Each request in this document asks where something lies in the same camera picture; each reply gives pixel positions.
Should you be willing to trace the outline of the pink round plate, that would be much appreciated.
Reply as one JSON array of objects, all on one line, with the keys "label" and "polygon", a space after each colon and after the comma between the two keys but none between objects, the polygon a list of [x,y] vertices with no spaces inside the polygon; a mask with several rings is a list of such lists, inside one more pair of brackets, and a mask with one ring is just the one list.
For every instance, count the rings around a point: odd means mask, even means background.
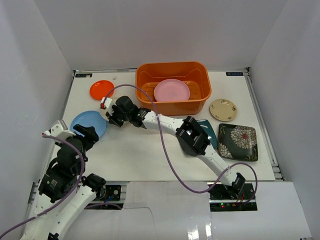
[{"label": "pink round plate", "polygon": [[172,78],[158,83],[153,95],[157,102],[187,101],[190,97],[190,90],[183,81]]}]

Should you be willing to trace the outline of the cream round plate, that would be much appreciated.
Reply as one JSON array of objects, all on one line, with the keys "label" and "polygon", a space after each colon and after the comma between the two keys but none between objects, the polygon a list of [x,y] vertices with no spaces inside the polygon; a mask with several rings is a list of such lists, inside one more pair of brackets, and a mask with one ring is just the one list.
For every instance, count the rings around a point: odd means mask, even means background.
[{"label": "cream round plate", "polygon": [[102,117],[106,122],[109,121],[109,120],[108,120],[108,117],[107,117],[108,111],[107,111],[106,109],[100,108],[100,109],[99,109],[99,113],[100,113],[101,117]]}]

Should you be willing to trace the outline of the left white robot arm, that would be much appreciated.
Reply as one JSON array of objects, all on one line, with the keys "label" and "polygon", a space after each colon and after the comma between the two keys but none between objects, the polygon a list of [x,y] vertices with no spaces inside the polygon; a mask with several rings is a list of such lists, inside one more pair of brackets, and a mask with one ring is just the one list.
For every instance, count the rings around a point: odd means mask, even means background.
[{"label": "left white robot arm", "polygon": [[27,222],[23,240],[63,239],[86,206],[106,193],[104,178],[94,173],[84,175],[86,152],[99,140],[94,126],[76,124],[70,131],[58,120],[42,137],[53,140],[59,150],[40,181],[35,216]]}]

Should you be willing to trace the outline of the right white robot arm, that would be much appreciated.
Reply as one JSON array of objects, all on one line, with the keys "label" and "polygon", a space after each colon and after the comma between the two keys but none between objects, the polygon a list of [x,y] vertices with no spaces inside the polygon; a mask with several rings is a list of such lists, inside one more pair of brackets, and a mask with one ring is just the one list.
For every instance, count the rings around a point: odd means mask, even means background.
[{"label": "right white robot arm", "polygon": [[129,122],[137,128],[158,129],[161,134],[175,136],[186,155],[199,158],[218,176],[229,198],[236,200],[243,195],[246,179],[239,172],[231,170],[231,166],[211,145],[206,131],[193,117],[178,119],[157,114],[151,109],[136,106],[128,96],[121,96],[116,101],[104,97],[100,102],[100,114],[117,127]]}]

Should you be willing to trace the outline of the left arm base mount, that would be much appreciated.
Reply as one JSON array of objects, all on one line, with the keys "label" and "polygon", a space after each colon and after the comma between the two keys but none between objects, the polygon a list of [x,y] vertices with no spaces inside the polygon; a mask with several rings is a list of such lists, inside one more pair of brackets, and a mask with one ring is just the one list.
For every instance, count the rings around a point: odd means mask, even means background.
[{"label": "left arm base mount", "polygon": [[86,209],[89,210],[121,210],[124,205],[124,199],[122,198],[122,186],[121,185],[106,185],[104,187],[104,194],[100,194],[91,203],[89,203]]}]

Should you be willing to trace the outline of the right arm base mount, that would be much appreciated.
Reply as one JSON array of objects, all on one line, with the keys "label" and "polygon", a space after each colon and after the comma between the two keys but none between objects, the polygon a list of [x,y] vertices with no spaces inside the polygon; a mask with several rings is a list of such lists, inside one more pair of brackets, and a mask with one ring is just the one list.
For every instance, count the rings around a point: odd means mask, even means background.
[{"label": "right arm base mount", "polygon": [[217,184],[209,191],[211,212],[254,212],[258,210],[256,197],[245,203],[254,193],[254,186],[246,183],[238,196],[228,193],[224,186]]}]

